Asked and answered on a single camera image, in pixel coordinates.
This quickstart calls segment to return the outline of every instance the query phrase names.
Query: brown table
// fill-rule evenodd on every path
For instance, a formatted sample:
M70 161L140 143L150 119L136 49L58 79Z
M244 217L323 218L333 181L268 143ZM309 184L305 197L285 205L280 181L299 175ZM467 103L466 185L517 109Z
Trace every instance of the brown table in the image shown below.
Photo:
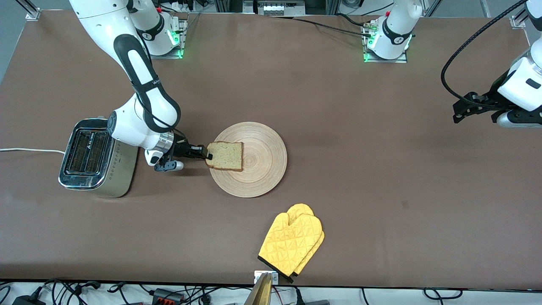
M59 185L60 154L2 153L0 277L251 283L275 215L305 202L326 239L295 284L542 289L542 133L487 114L454 125L439 80L486 22L423 18L408 64L376 64L349 34L201 15L185 58L154 62L180 128L206 144L238 122L269 125L288 149L281 183L240 199L203 162L163 174L141 157L130 192L103 200ZM502 21L449 82L482 93L526 48ZM72 11L45 11L0 87L0 146L63 149L77 121L108 116L132 92Z

